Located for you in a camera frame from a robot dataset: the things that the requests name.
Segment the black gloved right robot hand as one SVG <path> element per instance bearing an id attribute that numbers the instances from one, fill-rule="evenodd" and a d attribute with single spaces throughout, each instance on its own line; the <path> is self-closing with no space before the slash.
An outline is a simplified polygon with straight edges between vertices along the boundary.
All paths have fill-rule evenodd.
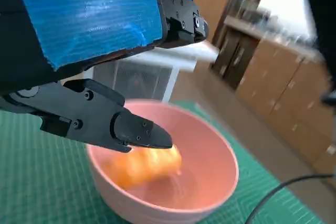
<path id="1" fill-rule="evenodd" d="M 331 77 L 331 88 L 322 102 L 335 107 L 335 0 L 308 0 L 314 19 L 318 49 Z"/>

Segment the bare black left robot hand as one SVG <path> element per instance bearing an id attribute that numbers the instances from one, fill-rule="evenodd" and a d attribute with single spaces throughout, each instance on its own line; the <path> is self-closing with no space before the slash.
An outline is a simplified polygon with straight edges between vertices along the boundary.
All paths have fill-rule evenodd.
<path id="1" fill-rule="evenodd" d="M 42 131 L 118 152 L 171 148 L 169 133 L 126 109 L 121 94 L 72 76 L 207 36 L 192 0 L 1 0 L 1 110 L 36 115 Z"/>

